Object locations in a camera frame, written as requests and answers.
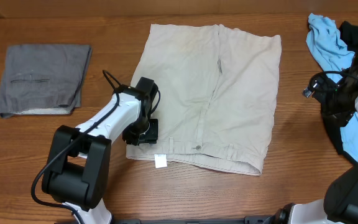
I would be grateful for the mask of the beige cotton shorts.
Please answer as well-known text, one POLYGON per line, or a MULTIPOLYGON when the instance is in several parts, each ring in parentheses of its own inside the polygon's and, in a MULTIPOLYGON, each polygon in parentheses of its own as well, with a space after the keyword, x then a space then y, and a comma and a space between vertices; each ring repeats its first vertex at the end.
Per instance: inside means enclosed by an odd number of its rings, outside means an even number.
POLYGON ((155 144, 129 159, 261 175, 272 138, 282 40, 223 25, 153 24, 132 77, 160 90, 155 144))

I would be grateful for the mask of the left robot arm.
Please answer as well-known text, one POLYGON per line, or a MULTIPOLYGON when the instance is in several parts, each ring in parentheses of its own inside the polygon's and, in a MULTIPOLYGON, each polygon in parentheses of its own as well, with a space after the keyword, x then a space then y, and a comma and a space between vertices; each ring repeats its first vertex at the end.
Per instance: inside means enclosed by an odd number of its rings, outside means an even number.
POLYGON ((159 98, 157 84, 142 77, 135 87, 115 88, 110 102, 87 122, 56 130, 47 164, 34 180, 54 207, 70 210, 77 223, 113 223, 103 201, 111 146, 118 137, 133 146, 155 144, 158 121, 151 115, 159 98))

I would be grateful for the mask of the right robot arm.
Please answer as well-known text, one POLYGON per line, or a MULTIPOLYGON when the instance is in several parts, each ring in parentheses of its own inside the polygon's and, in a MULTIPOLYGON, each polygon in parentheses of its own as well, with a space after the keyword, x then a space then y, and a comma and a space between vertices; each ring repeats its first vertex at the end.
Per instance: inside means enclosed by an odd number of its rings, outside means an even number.
POLYGON ((323 199, 290 203, 259 223, 358 223, 358 52, 349 68, 313 75, 303 95, 320 103, 330 140, 353 166, 329 186, 323 199))

